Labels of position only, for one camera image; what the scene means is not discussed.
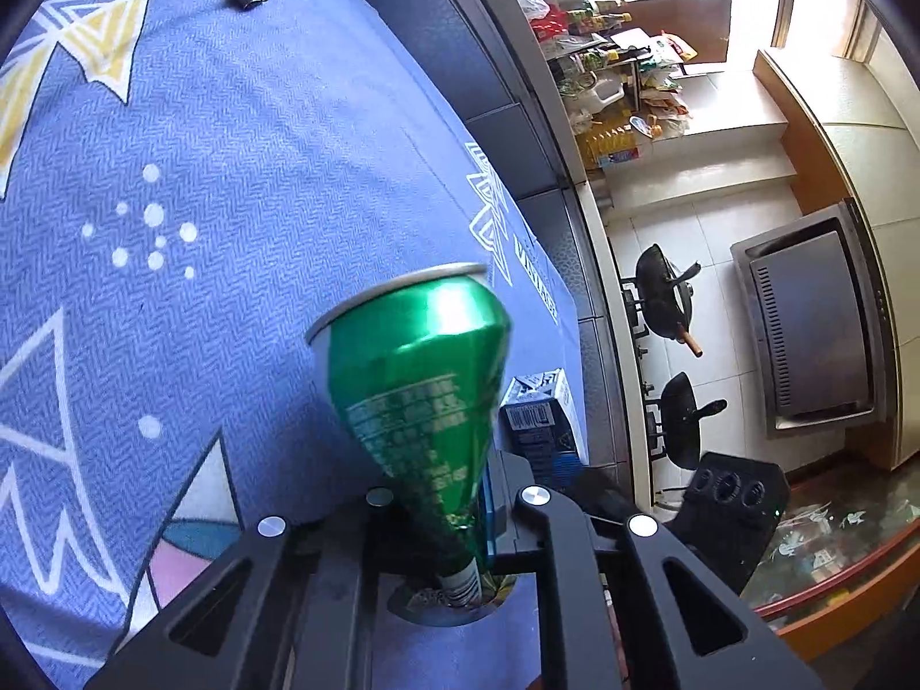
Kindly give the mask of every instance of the pink pattern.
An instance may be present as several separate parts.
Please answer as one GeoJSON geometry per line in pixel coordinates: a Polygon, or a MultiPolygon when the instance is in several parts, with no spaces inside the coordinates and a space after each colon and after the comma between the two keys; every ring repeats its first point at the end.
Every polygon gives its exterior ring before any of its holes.
{"type": "Polygon", "coordinates": [[[207,566],[210,560],[190,555],[161,539],[150,558],[150,576],[160,607],[173,601],[207,566]]]}

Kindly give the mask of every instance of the barcode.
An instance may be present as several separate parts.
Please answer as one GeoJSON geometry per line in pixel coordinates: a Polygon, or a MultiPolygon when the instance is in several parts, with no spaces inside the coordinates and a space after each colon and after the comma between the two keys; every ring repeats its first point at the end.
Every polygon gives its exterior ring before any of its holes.
{"type": "Polygon", "coordinates": [[[530,431],[532,428],[555,425],[553,414],[549,411],[549,402],[505,409],[508,410],[508,422],[514,431],[530,431]]]}

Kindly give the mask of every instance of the blue bed sheet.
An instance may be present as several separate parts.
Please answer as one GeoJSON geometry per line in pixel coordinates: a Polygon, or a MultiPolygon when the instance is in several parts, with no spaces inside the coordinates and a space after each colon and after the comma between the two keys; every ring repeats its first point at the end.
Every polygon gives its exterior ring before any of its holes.
{"type": "MultiPolygon", "coordinates": [[[[508,376],[562,366],[575,306],[488,159],[363,0],[46,0],[0,71],[0,600],[75,690],[269,514],[379,472],[304,334],[388,278],[489,264],[508,376]]],[[[421,628],[378,690],[526,686],[535,589],[421,628]]]]}

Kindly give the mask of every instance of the red package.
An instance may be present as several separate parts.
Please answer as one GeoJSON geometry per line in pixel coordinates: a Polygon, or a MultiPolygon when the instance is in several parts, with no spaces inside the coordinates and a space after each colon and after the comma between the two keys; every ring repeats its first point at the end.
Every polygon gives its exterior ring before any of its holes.
{"type": "Polygon", "coordinates": [[[550,5],[549,13],[531,21],[530,27],[534,29],[537,41],[547,41],[553,39],[554,36],[569,33],[569,15],[564,10],[560,10],[558,5],[550,5]]]}

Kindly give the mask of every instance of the metal screw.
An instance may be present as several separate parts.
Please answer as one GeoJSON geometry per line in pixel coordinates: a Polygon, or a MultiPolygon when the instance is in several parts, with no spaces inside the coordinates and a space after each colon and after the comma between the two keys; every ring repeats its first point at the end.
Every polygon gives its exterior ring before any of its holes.
{"type": "Polygon", "coordinates": [[[521,498],[524,503],[530,503],[531,506],[543,506],[549,503],[549,490],[539,485],[531,485],[523,488],[521,498]]]}
{"type": "Polygon", "coordinates": [[[368,506],[383,509],[393,502],[393,491],[390,488],[371,488],[365,494],[368,506]]]}
{"type": "Polygon", "coordinates": [[[658,531],[658,522],[641,513],[629,520],[629,531],[636,537],[651,537],[658,531]]]}
{"type": "Polygon", "coordinates": [[[277,537],[279,534],[284,534],[287,524],[284,523],[281,516],[266,516],[259,522],[256,529],[263,537],[277,537]]]}

